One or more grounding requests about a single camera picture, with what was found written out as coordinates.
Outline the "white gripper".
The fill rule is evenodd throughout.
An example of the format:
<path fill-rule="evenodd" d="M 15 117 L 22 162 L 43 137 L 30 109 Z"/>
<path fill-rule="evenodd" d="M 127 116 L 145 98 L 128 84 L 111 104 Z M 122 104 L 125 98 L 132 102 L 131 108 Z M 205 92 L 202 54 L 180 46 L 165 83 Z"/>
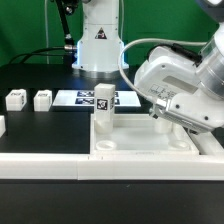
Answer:
<path fill-rule="evenodd" d="M 199 55 L 158 46 L 137 70 L 134 86 L 154 116 L 200 133 L 224 127 L 224 55 L 215 46 Z"/>

